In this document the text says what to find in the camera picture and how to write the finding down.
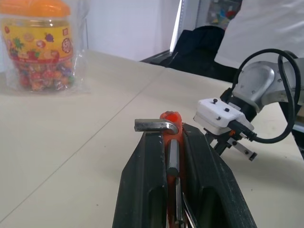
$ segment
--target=black cable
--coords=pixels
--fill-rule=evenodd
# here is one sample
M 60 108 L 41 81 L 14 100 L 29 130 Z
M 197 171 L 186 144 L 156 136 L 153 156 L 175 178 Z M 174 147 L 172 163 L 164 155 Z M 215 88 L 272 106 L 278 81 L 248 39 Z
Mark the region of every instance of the black cable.
M 265 49 L 265 50 L 261 50 L 261 51 L 258 51 L 256 53 L 252 54 L 247 59 L 245 59 L 245 61 L 241 64 L 240 68 L 237 70 L 237 73 L 234 77 L 233 85 L 232 85 L 232 88 L 231 88 L 230 91 L 232 93 L 233 89 L 237 85 L 238 77 L 239 77 L 240 73 L 242 72 L 244 66 L 252 58 L 254 58 L 258 55 L 264 54 L 264 53 L 276 53 L 276 54 L 280 55 L 279 59 L 278 59 L 278 66 L 279 66 L 279 72 L 280 72 L 280 75 L 281 75 L 281 78 L 282 78 L 282 82 L 284 84 L 284 88 L 285 88 L 285 91 L 286 91 L 286 96 L 287 96 L 287 99 L 288 99 L 288 124 L 287 124 L 287 127 L 284 130 L 284 132 L 276 138 L 262 139 L 262 138 L 259 138 L 257 136 L 254 136 L 254 137 L 252 137 L 251 140 L 259 142 L 259 143 L 272 144 L 272 143 L 276 143 L 276 142 L 279 142 L 279 141 L 282 141 L 283 139 L 285 139 L 290 134 L 290 132 L 292 131 L 293 126 L 295 124 L 295 104 L 298 103 L 299 97 L 300 97 L 300 92 L 301 92 L 301 72 L 300 72 L 299 66 L 297 65 L 296 61 L 294 60 L 294 58 L 297 58 L 297 56 L 295 54 L 293 54 L 292 52 L 282 51 L 282 50 L 278 50 L 278 49 Z M 290 89 L 290 86 L 289 86 L 289 83 L 288 83 L 288 78 L 287 78 L 286 73 L 284 71 L 284 65 L 283 65 L 283 60 L 282 60 L 283 57 L 285 57 L 290 62 L 290 64 L 292 65 L 292 67 L 294 69 L 295 78 L 296 78 L 294 97 L 292 96 L 291 89 Z

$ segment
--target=table surface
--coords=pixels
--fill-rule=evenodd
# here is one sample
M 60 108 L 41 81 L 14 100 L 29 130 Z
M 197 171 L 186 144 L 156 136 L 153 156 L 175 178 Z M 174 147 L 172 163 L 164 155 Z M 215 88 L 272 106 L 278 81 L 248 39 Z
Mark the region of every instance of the table surface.
M 120 175 L 141 133 L 136 118 L 179 111 L 199 127 L 197 101 L 229 83 L 89 52 L 90 93 L 41 96 L 5 87 L 0 77 L 0 228 L 110 228 Z M 285 119 L 272 104 L 253 121 L 260 137 Z M 273 145 L 243 140 L 258 157 L 230 149 L 232 169 L 259 228 L 300 228 L 304 161 L 290 135 Z

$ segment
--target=orange lid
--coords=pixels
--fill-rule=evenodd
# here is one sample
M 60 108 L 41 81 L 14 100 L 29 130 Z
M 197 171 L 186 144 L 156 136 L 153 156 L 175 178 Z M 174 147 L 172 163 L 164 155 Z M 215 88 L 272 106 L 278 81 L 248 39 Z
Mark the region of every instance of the orange lid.
M 0 13 L 26 17 L 66 17 L 70 8 L 61 0 L 0 0 Z

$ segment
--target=yellow label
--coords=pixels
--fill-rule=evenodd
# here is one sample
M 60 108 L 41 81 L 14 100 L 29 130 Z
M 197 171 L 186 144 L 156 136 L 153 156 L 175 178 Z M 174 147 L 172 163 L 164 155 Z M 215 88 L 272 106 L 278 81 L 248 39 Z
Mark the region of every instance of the yellow label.
M 62 27 L 26 27 L 1 23 L 9 57 L 25 63 L 59 63 L 73 55 L 72 31 Z

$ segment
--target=metal rod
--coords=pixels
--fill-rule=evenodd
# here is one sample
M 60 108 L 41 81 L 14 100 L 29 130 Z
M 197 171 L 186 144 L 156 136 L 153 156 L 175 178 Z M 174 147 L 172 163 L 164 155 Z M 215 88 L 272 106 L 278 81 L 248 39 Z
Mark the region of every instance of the metal rod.
M 191 207 L 186 199 L 186 196 L 184 193 L 182 193 L 182 198 L 184 200 L 184 205 L 185 205 L 185 212 L 186 212 L 186 215 L 187 215 L 187 218 L 189 220 L 189 223 L 191 225 L 191 228 L 199 228 L 199 224 L 191 210 Z
M 168 146 L 167 174 L 177 177 L 180 173 L 180 144 L 172 139 Z
M 179 177 L 175 180 L 175 223 L 179 225 L 184 223 L 180 181 L 181 179 Z
M 169 120 L 164 119 L 137 119 L 134 129 L 136 132 L 162 132 L 178 134 L 179 129 Z

